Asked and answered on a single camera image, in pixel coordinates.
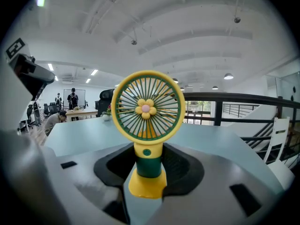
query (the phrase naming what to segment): black hair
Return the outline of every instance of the black hair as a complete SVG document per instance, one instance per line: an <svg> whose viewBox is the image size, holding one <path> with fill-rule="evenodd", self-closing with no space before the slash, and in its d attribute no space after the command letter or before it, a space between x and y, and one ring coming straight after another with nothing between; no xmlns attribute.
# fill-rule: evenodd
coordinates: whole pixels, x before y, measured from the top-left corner
<svg viewBox="0 0 300 225"><path fill-rule="evenodd" d="M67 113L67 111L60 111L60 116L67 117L66 113Z"/></svg>

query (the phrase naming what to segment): potted plant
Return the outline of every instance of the potted plant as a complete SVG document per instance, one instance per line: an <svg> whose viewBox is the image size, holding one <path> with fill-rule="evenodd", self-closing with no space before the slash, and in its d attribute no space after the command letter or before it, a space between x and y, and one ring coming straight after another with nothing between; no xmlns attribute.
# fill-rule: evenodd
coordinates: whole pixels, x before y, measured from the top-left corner
<svg viewBox="0 0 300 225"><path fill-rule="evenodd" d="M102 112L101 117L103 117L104 121L109 121L111 119L111 115L112 115L112 109L111 109L111 105L109 104L106 112Z"/></svg>

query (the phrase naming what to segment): white chair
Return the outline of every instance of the white chair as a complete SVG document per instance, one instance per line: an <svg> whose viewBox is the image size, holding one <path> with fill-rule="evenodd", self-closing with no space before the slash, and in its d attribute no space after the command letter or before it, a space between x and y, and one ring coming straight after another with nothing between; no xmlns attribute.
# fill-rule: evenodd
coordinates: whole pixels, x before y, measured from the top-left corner
<svg viewBox="0 0 300 225"><path fill-rule="evenodd" d="M281 145L275 162L269 164L268 167L274 173L274 175L276 176L276 178L278 179L278 181L280 182L284 190L287 190L291 186L295 177L294 174L291 172L291 170L288 169L288 167L279 160L283 148L285 146L289 122L290 122L289 117L287 117L286 119L279 119L279 118L274 119L272 137L269 143L267 153L263 159L263 161L266 162L270 155L272 147Z"/></svg>

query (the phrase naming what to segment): yellow petal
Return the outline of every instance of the yellow petal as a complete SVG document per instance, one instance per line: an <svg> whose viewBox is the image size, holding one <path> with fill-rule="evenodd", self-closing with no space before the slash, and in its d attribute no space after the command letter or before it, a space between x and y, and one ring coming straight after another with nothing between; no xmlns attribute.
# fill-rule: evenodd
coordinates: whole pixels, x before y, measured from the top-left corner
<svg viewBox="0 0 300 225"><path fill-rule="evenodd" d="M149 119L149 118L150 118L150 113L148 113L148 112L143 112L143 113L142 113L142 118L144 118L144 119Z"/></svg>
<svg viewBox="0 0 300 225"><path fill-rule="evenodd" d="M135 108L135 112L136 112L137 114L142 114L142 113L143 113L141 107L136 107L136 108Z"/></svg>
<svg viewBox="0 0 300 225"><path fill-rule="evenodd" d="M146 101L145 101L144 99L139 99L139 100L137 101L137 104L138 104L140 107L142 107L143 105L146 104Z"/></svg>
<svg viewBox="0 0 300 225"><path fill-rule="evenodd" d="M155 115L156 114L156 108L151 107L149 113L150 113L150 115Z"/></svg>
<svg viewBox="0 0 300 225"><path fill-rule="evenodd" d="M147 99L146 104L149 105L149 107L153 107L154 106L154 102L152 99Z"/></svg>

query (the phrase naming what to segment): table leg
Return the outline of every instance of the table leg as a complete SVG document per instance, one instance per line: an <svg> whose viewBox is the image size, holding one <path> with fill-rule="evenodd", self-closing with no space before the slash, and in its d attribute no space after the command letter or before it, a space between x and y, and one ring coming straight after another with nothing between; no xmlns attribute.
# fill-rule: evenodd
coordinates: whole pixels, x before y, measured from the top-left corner
<svg viewBox="0 0 300 225"><path fill-rule="evenodd" d="M29 132L27 120L25 120L26 131Z"/></svg>

